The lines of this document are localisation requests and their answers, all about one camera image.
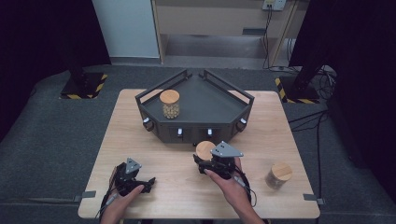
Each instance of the wall outlet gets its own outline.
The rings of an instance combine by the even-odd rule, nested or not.
[[[270,7],[273,11],[281,11],[286,5],[287,0],[264,0],[262,10],[269,10]]]

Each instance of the gray carpet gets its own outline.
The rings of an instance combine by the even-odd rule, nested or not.
[[[182,68],[93,66],[89,72],[108,75],[96,99],[61,100],[69,74],[36,84],[32,96],[6,138],[0,143],[0,220],[2,223],[97,223],[78,217],[78,203],[48,204],[8,199],[71,200],[85,190],[119,92],[145,89]],[[243,90],[277,91],[281,73],[262,70],[210,69]],[[194,74],[203,69],[189,69]],[[326,109],[321,104],[283,104],[288,120]],[[292,123],[295,127],[301,122]],[[305,124],[313,127],[317,122]],[[331,119],[320,124],[321,193],[319,223],[396,223],[396,205],[370,170],[349,161]],[[318,194],[316,129],[293,133],[312,188]],[[275,224],[315,223],[315,220],[273,220]]]

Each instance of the robotic hand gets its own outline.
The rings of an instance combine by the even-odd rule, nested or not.
[[[137,173],[139,173],[141,167],[141,164],[131,158],[128,158],[126,163],[123,162],[117,166],[114,181],[121,196],[127,195],[139,185],[145,186],[142,193],[149,193],[151,191],[151,186],[154,185],[155,177],[151,178],[148,182],[136,180]]]
[[[198,170],[204,174],[204,169],[211,170],[221,176],[223,179],[230,179],[233,173],[238,169],[235,165],[234,157],[242,157],[244,154],[238,149],[231,147],[225,142],[221,142],[210,150],[212,154],[211,160],[203,160],[199,156],[193,154]]]

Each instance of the wall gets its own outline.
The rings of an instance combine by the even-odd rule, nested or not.
[[[92,0],[110,57],[160,58],[149,0]]]

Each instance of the finger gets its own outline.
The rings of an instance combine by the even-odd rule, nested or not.
[[[204,169],[205,174],[207,174],[216,184],[219,184],[220,180],[222,179],[218,174],[211,170]]]
[[[111,184],[111,180],[113,179],[113,176],[116,174],[116,172],[117,172],[117,167],[114,167],[113,172],[111,173],[111,176],[108,179],[108,184]]]
[[[242,171],[242,162],[239,157],[234,157],[235,158],[235,165],[239,168],[239,170]]]
[[[127,195],[125,195],[123,197],[123,202],[125,203],[125,206],[128,206],[135,198],[137,198],[137,196],[140,194],[140,192],[142,192],[144,187],[144,185],[139,185]]]

